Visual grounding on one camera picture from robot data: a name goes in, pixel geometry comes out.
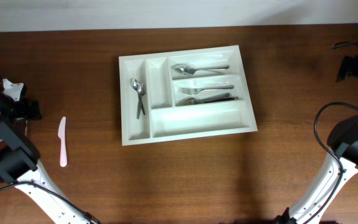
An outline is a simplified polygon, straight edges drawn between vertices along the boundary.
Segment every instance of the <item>white wall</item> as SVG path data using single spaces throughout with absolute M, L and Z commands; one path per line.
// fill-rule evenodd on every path
M 353 22 L 358 0 L 0 0 L 0 31 Z

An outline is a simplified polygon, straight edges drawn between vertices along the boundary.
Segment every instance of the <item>pink plastic knife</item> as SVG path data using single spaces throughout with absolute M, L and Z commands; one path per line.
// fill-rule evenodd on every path
M 60 121 L 57 136 L 60 138 L 60 166 L 67 166 L 67 151 L 66 151 L 66 117 Z

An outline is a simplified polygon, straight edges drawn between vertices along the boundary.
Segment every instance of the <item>silverware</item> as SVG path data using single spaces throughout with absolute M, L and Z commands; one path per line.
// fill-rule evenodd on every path
M 223 86 L 213 86 L 213 87 L 204 87 L 204 88 L 180 88 L 180 91 L 184 94 L 195 95 L 203 90 L 232 90 L 234 85 L 223 85 Z
M 179 101 L 177 106 L 187 106 L 187 105 L 197 105 L 200 103 L 209 103 L 216 100 L 223 100 L 226 98 L 231 98 L 231 93 L 223 93 L 216 96 L 211 96 L 208 98 L 198 99 L 195 97 L 187 97 Z
M 135 78 L 131 78 L 131 87 L 137 92 L 137 89 L 139 87 L 140 82 L 137 81 Z M 143 107 L 143 103 L 142 103 L 142 111 L 143 111 L 143 115 L 146 115 L 145 111 L 144 111 L 144 107 Z
M 191 67 L 187 64 L 177 64 L 173 65 L 172 68 L 178 70 L 182 75 L 194 75 L 197 71 L 203 70 L 203 71 L 210 71 L 210 72 L 216 72 L 216 73 L 222 73 L 219 71 L 213 71 L 213 70 L 226 70 L 230 66 L 229 65 L 221 65 L 221 66 L 212 66 L 212 67 L 205 67 L 205 68 L 195 68 Z
M 144 88 L 144 84 L 141 83 L 139 84 L 139 87 L 137 88 L 137 95 L 139 96 L 139 102 L 137 104 L 137 114 L 136 114 L 136 118 L 139 119 L 140 118 L 140 108 L 143 105 L 142 102 L 142 97 L 146 94 L 146 90 Z

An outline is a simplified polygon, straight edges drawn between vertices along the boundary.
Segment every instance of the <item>knife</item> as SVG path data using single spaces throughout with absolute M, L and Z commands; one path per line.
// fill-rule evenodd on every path
M 218 100 L 205 101 L 204 103 L 215 103 L 215 102 L 223 102 L 223 101 L 238 100 L 238 99 L 239 99 L 238 97 L 234 96 L 234 97 L 227 97 Z
M 66 117 L 60 121 L 57 136 L 60 138 L 60 166 L 67 166 L 67 151 L 66 151 Z

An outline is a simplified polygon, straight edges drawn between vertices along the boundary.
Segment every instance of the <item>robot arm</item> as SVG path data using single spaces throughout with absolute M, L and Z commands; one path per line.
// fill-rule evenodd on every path
M 16 118 L 40 118 L 36 102 L 28 104 L 27 100 L 20 100 L 23 90 L 23 83 L 0 79 L 0 142 L 7 145 L 0 150 L 0 182 L 23 191 L 55 223 L 99 224 L 91 214 L 73 205 L 53 183 L 39 161 L 37 148 L 12 125 Z
M 345 158 L 340 158 L 346 172 L 343 175 L 339 187 L 336 189 L 334 195 L 329 200 L 328 204 L 315 216 L 309 224 L 317 224 L 320 222 L 321 216 L 328 208 L 328 205 L 334 200 L 343 185 L 349 181 L 351 177 L 358 173 L 356 165 Z M 308 191 L 302 199 L 292 206 L 289 210 L 289 216 L 296 220 L 297 224 L 302 224 L 314 215 L 322 204 L 327 201 L 329 194 L 339 178 L 339 164 L 337 161 L 327 154 L 323 166 L 318 172 L 317 177 L 309 186 Z

